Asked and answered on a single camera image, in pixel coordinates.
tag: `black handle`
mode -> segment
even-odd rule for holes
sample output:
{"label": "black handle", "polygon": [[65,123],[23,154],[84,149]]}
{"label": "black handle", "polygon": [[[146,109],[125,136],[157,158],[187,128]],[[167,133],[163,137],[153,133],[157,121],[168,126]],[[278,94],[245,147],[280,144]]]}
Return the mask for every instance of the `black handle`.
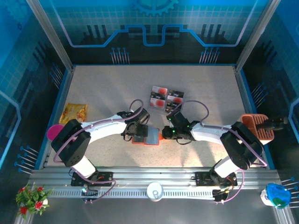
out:
{"label": "black handle", "polygon": [[256,129],[265,129],[265,130],[273,130],[278,131],[285,127],[285,125],[289,123],[288,117],[284,116],[276,116],[273,118],[269,118],[265,120],[263,123],[256,125]]}

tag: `pink lid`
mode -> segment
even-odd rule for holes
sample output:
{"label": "pink lid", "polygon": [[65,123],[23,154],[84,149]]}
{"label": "pink lid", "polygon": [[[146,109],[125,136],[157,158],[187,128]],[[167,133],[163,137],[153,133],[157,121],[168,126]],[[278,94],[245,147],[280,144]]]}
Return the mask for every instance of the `pink lid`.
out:
{"label": "pink lid", "polygon": [[53,141],[56,136],[59,134],[59,132],[63,129],[63,125],[53,125],[50,127],[47,131],[47,137],[49,140]]}

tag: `product package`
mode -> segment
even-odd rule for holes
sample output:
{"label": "product package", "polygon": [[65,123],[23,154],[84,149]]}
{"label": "product package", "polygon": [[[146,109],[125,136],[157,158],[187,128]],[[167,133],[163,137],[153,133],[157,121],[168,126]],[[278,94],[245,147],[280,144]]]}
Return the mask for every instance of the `product package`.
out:
{"label": "product package", "polygon": [[149,126],[148,136],[147,137],[138,137],[134,136],[132,138],[133,144],[139,145],[159,145],[159,141],[162,140],[162,136],[159,128],[153,128]]}
{"label": "product package", "polygon": [[184,93],[176,90],[169,90],[166,98],[166,113],[171,113],[174,108],[176,108],[180,103],[183,102]]}
{"label": "product package", "polygon": [[163,87],[153,86],[150,94],[150,106],[165,108],[167,89]]}
{"label": "product package", "polygon": [[77,119],[78,122],[86,121],[87,104],[70,104],[68,103],[62,113],[59,123],[66,124],[72,119]]}

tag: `blue cap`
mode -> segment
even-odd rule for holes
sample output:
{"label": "blue cap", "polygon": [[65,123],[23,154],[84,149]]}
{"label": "blue cap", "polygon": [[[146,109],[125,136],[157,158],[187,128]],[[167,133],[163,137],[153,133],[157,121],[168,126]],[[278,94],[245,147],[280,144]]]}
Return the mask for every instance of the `blue cap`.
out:
{"label": "blue cap", "polygon": [[284,186],[269,183],[266,187],[267,197],[272,204],[278,208],[283,209],[291,202],[291,193]]}

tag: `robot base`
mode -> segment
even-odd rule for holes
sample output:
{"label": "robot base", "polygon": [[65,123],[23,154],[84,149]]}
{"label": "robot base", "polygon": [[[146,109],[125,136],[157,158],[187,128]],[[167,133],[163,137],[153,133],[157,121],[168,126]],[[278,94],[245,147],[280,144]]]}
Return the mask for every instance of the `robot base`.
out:
{"label": "robot base", "polygon": [[[92,181],[110,181],[113,180],[113,173],[112,172],[95,172],[92,176],[90,176],[88,179],[92,180]],[[112,185],[112,183],[96,183],[96,184],[91,184],[89,182],[86,182],[84,180],[82,180],[81,177],[79,177],[79,175],[74,172],[72,179],[71,179],[71,186],[73,187],[83,187],[84,184],[93,186],[93,187],[97,187],[97,186],[101,186],[101,187],[110,187]]]}
{"label": "robot base", "polygon": [[237,178],[235,173],[231,173],[227,178],[213,178],[211,172],[195,172],[195,176],[192,177],[196,182],[196,186],[237,186]]}

